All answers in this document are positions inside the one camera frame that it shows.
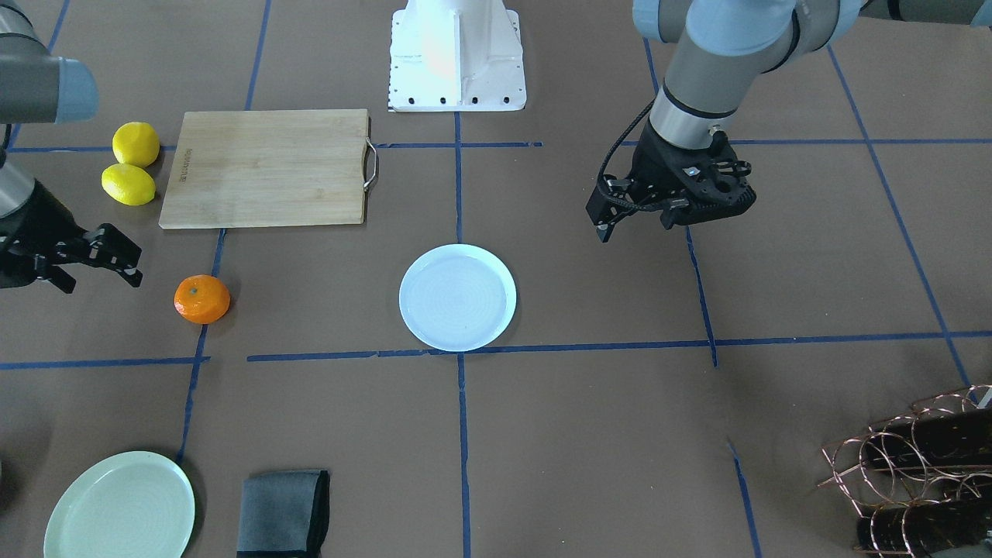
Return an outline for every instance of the light blue joint cap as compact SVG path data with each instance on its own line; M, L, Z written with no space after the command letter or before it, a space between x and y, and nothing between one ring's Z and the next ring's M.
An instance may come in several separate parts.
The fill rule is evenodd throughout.
M707 52L743 57L771 47L789 29L796 0L694 0L685 31Z
M78 60L59 58L59 108L56 124L89 120L96 115L100 93L89 68Z
M975 14L975 19L971 20L971 27L992 26L992 0L985 0L981 8Z
M826 43L829 45L844 36L854 26L854 22L861 13L862 0L840 0L840 14L837 16L837 27L833 28L833 35Z
M641 33L641 37L663 43L662 22L658 21L661 5L662 0L634 0L634 27Z

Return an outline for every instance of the plate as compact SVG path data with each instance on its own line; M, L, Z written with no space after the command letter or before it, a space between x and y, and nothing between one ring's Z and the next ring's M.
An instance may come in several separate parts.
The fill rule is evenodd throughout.
M410 266L400 284L400 314L435 349L473 350L506 330L517 309L510 270L470 244L439 246Z
M59 499L45 531L45 558L180 558L192 532L189 479L150 452L89 468Z

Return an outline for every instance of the lemon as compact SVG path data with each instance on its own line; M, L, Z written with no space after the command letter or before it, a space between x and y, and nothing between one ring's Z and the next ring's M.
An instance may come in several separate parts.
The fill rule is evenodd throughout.
M148 122L128 122L117 128L111 146L118 163L144 168L159 158L159 134Z
M142 206L155 197L155 181L144 169L118 163L100 177L103 191L125 206Z

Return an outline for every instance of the cutting board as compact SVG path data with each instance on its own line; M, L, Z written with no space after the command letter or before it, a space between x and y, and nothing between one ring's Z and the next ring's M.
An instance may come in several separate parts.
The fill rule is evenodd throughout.
M162 228L356 224L368 110L187 112Z

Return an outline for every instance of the metal handle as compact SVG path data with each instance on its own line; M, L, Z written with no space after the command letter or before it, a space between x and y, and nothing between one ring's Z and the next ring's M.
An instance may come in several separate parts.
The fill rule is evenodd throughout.
M379 178L379 152L376 151L375 146L372 145L372 141L365 138L366 145L372 150L372 155L375 157L375 162L372 165L372 176L365 180L365 192L368 193L372 189L372 185L375 183L376 179Z

